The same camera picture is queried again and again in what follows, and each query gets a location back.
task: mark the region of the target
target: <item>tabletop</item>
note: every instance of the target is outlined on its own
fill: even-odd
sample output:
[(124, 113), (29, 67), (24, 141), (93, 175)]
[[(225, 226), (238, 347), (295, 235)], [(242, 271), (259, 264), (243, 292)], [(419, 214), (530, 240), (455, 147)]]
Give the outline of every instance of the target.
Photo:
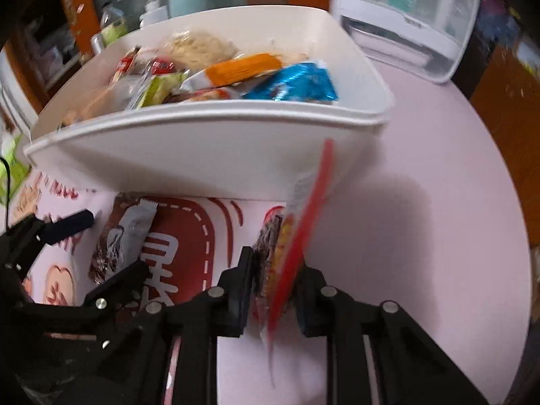
[[(529, 248), (514, 186), (490, 135), (453, 84), (376, 66), (396, 97), (390, 124), (325, 204), (306, 261), (359, 301), (397, 301), (490, 403), (500, 403), (521, 358), (531, 299)], [(92, 229), (43, 250), (25, 281), (35, 301), (80, 304), (93, 288), (88, 265), (114, 195), (75, 190), (37, 170), (26, 180), (13, 199), (12, 222), (31, 212), (56, 220), (80, 208), (96, 216)], [(153, 271), (142, 299), (169, 305), (215, 285), (280, 205), (152, 199), (158, 212), (141, 258)], [(273, 374), (275, 386), (252, 316), (240, 339), (218, 339), (220, 405), (325, 404), (325, 339), (303, 338), (293, 313), (285, 315)]]
[[(306, 261), (359, 301), (393, 299), (490, 403), (506, 397), (530, 315), (527, 234), (506, 165), (466, 98), (377, 63), (391, 121), (327, 202)], [(273, 389), (256, 324), (221, 339), (222, 405), (324, 404), (324, 339), (293, 318), (277, 337)]]

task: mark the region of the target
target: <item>red package edge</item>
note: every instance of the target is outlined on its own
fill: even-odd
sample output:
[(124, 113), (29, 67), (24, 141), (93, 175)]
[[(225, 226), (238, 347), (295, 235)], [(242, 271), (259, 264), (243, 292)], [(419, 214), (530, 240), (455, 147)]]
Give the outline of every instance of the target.
[(303, 210), (302, 217), (298, 223), (298, 229), (291, 241), (285, 260), (283, 261), (282, 275), (277, 283), (274, 297), (271, 300), (268, 310), (268, 354), (272, 367), (272, 350), (274, 333), (277, 321), (280, 319), (285, 303), (289, 299), (296, 275), (303, 264), (303, 249), (311, 237), (315, 221), (319, 216), (322, 203), (326, 194), (326, 189), (330, 182), (331, 172), (334, 164), (334, 141), (326, 139), (322, 149), (322, 156), (317, 173), (317, 179), (313, 185), (313, 190)]

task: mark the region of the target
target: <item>metal bolt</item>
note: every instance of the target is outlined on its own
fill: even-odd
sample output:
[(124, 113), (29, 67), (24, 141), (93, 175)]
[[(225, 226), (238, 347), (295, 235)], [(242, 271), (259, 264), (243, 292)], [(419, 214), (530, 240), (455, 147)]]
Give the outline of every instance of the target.
[(398, 304), (395, 301), (392, 301), (392, 300), (385, 301), (382, 304), (382, 308), (388, 314), (395, 314), (400, 309)]
[(321, 288), (321, 294), (325, 297), (335, 297), (338, 294), (338, 291), (333, 286), (323, 286)]
[(223, 294), (225, 294), (225, 289), (221, 288), (220, 286), (213, 286), (208, 290), (208, 295), (213, 299), (218, 299)]
[(145, 310), (149, 314), (157, 314), (158, 312), (161, 311), (161, 303), (158, 303), (156, 301), (151, 301), (150, 303), (147, 304)]
[(98, 309), (105, 309), (107, 307), (107, 300), (105, 300), (105, 299), (97, 299), (96, 300), (96, 307)]

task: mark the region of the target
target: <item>black cable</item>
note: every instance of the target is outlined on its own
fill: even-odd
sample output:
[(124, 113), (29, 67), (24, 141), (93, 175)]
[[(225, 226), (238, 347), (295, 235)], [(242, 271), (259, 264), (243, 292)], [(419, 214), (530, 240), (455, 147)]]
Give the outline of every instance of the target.
[(11, 172), (9, 170), (9, 163), (4, 157), (0, 157), (0, 161), (5, 167), (5, 172), (7, 175), (7, 193), (5, 197), (5, 230), (9, 228), (9, 196), (11, 194)]

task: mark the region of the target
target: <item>round table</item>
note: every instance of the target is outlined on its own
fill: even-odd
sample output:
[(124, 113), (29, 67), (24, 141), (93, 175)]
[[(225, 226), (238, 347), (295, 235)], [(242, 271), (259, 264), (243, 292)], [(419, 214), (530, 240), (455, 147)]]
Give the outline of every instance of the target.
[[(506, 397), (530, 315), (519, 201), (482, 121), (452, 84), (376, 63), (396, 97), (390, 124), (327, 202), (306, 261), (372, 304), (397, 301), (490, 403)], [(326, 403), (325, 339), (282, 321), (274, 382), (257, 324), (219, 339), (221, 405)]]

